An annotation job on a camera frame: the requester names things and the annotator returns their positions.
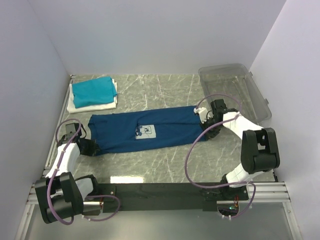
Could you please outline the dark blue t-shirt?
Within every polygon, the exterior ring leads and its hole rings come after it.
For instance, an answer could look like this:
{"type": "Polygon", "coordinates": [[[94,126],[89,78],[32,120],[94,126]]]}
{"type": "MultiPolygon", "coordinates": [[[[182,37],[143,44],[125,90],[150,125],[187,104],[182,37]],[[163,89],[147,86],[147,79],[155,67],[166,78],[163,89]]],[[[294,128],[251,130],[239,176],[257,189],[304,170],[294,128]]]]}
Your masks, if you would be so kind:
{"type": "Polygon", "coordinates": [[[203,131],[193,106],[92,115],[88,127],[99,155],[187,145],[203,131]]]}

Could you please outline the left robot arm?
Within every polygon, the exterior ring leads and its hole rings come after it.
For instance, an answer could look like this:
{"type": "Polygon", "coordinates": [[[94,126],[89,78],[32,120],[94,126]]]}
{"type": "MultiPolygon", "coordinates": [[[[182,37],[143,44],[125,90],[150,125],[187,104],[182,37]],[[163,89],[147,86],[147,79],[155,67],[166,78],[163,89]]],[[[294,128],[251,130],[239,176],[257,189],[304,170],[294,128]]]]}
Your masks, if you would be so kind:
{"type": "Polygon", "coordinates": [[[86,130],[79,120],[65,120],[65,134],[58,139],[57,155],[50,171],[35,183],[35,193],[43,221],[46,224],[61,222],[70,225],[74,216],[84,212],[84,200],[96,200],[100,188],[93,175],[74,179],[73,172],[79,156],[94,157],[100,151],[99,145],[82,137],[86,130]]]}

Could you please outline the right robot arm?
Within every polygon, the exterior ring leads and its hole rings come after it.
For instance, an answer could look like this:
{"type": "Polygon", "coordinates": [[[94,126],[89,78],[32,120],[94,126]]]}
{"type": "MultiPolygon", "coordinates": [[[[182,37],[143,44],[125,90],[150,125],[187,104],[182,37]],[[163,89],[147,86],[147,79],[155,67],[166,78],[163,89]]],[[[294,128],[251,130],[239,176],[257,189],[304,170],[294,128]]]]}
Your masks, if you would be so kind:
{"type": "Polygon", "coordinates": [[[280,155],[276,132],[273,128],[263,128],[244,116],[235,108],[228,108],[223,99],[210,103],[212,115],[205,107],[195,107],[202,130],[208,130],[205,139],[213,139],[221,129],[227,128],[241,140],[240,163],[225,174],[217,190],[207,190],[206,194],[214,199],[237,200],[243,187],[253,178],[276,169],[280,165],[280,155]]]}

